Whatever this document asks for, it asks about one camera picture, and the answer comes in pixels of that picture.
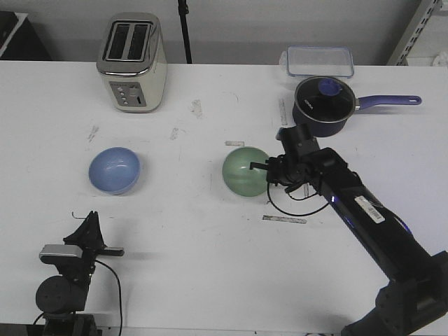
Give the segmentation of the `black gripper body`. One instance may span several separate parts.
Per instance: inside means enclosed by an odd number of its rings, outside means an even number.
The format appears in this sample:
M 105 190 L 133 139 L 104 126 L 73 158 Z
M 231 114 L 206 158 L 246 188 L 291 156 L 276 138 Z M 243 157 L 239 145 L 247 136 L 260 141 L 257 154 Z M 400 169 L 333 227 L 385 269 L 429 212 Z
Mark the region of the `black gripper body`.
M 90 284 L 95 273 L 97 256 L 122 257 L 125 250 L 122 247 L 95 248 L 94 246 L 79 246 L 83 250 L 82 258 L 57 264 L 59 273 L 77 284 Z
M 269 157 L 266 181 L 274 185 L 281 185 L 287 189 L 298 189 L 304 184 L 312 183 L 312 168 L 306 161 L 293 161 L 286 154 Z

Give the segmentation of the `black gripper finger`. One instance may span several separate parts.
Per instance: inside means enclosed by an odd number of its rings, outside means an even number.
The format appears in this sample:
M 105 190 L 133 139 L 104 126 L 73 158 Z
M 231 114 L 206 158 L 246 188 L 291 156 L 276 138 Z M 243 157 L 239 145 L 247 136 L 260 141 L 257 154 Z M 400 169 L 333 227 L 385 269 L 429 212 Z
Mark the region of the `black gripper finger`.
M 99 225 L 99 215 L 96 211 L 92 212 L 91 231 L 93 246 L 95 248 L 105 248 L 106 245 Z
M 86 245 L 92 237 L 93 220 L 94 211 L 91 211 L 74 233 L 63 238 L 63 242 L 71 245 Z
M 259 162 L 251 162 L 249 169 L 269 169 L 269 165 L 268 164 L 263 164 L 263 163 L 259 163 Z

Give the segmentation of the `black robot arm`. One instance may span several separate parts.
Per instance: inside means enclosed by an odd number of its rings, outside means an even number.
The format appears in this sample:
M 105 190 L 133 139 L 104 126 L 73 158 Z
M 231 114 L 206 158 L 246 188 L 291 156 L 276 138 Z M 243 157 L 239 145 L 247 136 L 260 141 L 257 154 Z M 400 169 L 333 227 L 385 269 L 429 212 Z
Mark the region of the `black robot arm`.
M 45 319 L 43 335 L 102 335 L 95 318 L 85 314 L 88 291 L 99 256 L 122 257 L 123 248 L 108 247 L 99 225 L 99 215 L 91 211 L 74 233 L 61 244 L 46 244 L 39 260 L 56 267 L 58 274 L 43 281 L 35 295 L 36 306 Z
M 305 124 L 281 128 L 284 153 L 251 169 L 285 191 L 309 184 L 362 244 L 388 278 L 374 308 L 342 335 L 411 335 L 447 313 L 447 252 L 430 255 L 409 228 L 363 184 L 331 148 L 320 148 Z

